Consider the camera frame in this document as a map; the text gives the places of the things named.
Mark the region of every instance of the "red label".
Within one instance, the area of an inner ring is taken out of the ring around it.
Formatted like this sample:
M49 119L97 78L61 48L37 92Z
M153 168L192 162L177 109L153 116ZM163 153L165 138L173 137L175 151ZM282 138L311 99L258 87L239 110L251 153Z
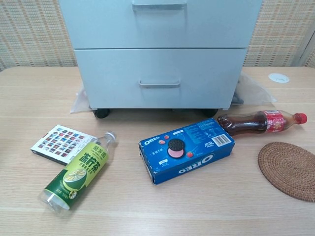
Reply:
M281 112L274 111L264 111L267 118L267 130L266 133L270 132L280 132L283 131L285 125L285 119Z

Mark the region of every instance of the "plastic bag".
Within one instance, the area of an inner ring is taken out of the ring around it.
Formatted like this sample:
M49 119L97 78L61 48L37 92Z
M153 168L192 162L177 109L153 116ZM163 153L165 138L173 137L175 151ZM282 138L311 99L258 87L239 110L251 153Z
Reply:
M266 88L253 80L245 72L241 72L232 99L232 105L263 105L276 101Z
M81 83L80 90L76 93L75 101L71 107L70 113L77 113L77 112L89 112L92 111L90 108L90 103L85 93L84 86Z

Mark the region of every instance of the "oreo cookie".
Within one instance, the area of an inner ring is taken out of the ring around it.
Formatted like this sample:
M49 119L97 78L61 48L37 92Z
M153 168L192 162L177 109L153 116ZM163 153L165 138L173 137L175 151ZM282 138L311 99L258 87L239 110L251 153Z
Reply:
M168 154L173 158L181 158L184 156L185 143L180 139L172 139L168 142Z

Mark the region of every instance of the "oreo box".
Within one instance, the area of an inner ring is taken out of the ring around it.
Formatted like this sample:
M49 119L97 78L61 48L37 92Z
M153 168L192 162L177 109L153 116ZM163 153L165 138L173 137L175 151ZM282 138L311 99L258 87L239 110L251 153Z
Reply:
M235 141L213 119L207 119L139 142L153 184L229 156Z

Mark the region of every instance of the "wall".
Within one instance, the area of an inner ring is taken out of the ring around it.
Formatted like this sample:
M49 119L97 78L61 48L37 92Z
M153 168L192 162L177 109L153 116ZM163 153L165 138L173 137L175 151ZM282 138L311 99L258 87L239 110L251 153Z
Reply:
M265 0L244 65L290 66L314 12L314 0ZM75 65L57 0L0 0L0 70Z
M315 68L315 46L313 47L313 50L312 50L311 54L309 55L309 57L305 63L305 66Z

